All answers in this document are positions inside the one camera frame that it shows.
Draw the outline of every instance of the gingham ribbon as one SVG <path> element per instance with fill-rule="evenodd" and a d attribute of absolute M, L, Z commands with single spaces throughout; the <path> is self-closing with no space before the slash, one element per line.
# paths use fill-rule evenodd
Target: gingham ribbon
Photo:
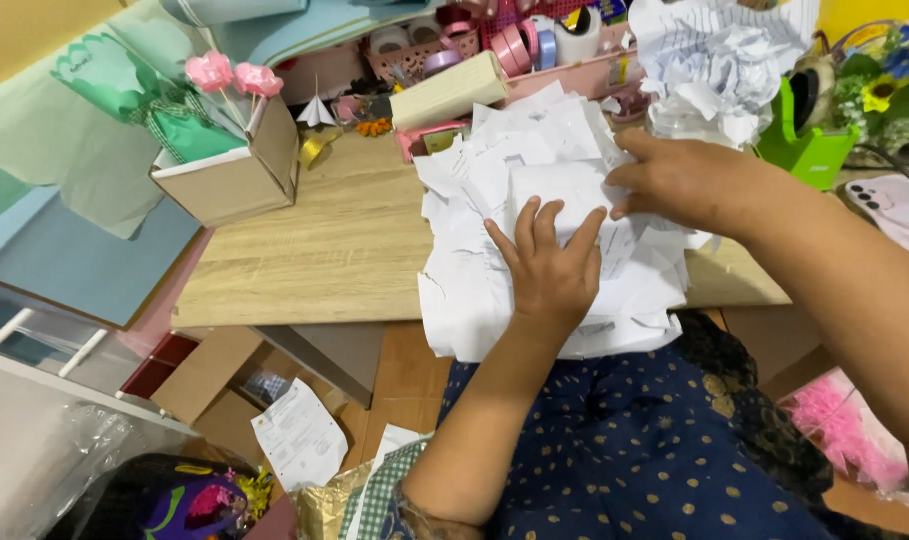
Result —
<path fill-rule="evenodd" d="M 147 128 L 151 135 L 160 142 L 160 145 L 165 150 L 171 153 L 179 164 L 186 163 L 184 156 L 181 155 L 181 152 L 178 152 L 178 149 L 164 135 L 164 131 L 160 129 L 158 119 L 155 118 L 154 113 L 165 113 L 175 118 L 195 116 L 201 118 L 201 125 L 206 128 L 214 125 L 214 121 L 211 120 L 211 117 L 208 116 L 205 108 L 201 105 L 201 100 L 198 99 L 197 94 L 192 90 L 179 87 L 170 90 L 166 95 L 158 99 L 141 104 L 141 106 L 128 114 L 125 120 L 126 124 Z"/>

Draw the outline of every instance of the person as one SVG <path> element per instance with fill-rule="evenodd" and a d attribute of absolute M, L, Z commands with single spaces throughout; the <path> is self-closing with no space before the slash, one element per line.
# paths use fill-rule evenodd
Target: person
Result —
<path fill-rule="evenodd" d="M 654 213 L 736 240 L 813 318 L 909 461 L 909 252 L 842 204 L 745 153 L 640 129 L 606 179 L 610 218 Z M 451 366 L 435 435 L 382 537 L 891 538 L 828 510 L 832 469 L 757 388 L 753 361 L 703 314 L 660 350 L 556 360 L 598 290 L 604 209 L 561 247 L 561 201 L 533 198 L 504 255 L 515 312 L 480 364 Z"/>

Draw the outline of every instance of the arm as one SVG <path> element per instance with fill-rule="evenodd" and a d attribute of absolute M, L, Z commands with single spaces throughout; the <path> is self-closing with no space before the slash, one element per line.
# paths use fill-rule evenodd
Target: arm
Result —
<path fill-rule="evenodd" d="M 909 252 L 830 197 L 753 156 L 639 129 L 613 215 L 655 212 L 743 244 L 818 325 L 824 344 L 909 449 Z"/>
<path fill-rule="evenodd" d="M 480 527 L 494 513 L 521 427 L 558 352 L 597 295 L 605 219 L 595 209 L 562 249 L 554 218 L 563 203 L 533 198 L 518 216 L 517 248 L 485 227 L 511 269 L 515 313 L 401 490 L 434 518 Z"/>

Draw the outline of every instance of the yellow wall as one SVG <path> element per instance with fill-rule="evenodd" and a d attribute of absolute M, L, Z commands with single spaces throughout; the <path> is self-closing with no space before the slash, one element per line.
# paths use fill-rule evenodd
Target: yellow wall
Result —
<path fill-rule="evenodd" d="M 125 0 L 0 0 L 0 83 L 92 26 Z"/>
<path fill-rule="evenodd" d="M 833 45 L 866 22 L 909 19 L 909 0 L 821 0 L 818 26 Z"/>

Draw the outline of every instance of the yellow flower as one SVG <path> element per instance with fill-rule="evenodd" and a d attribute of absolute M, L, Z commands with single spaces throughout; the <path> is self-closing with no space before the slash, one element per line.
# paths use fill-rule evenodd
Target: yellow flower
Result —
<path fill-rule="evenodd" d="M 877 111 L 883 113 L 891 105 L 891 96 L 901 85 L 890 75 L 881 75 L 872 80 L 861 89 L 861 98 L 864 100 L 864 111 L 869 113 Z"/>

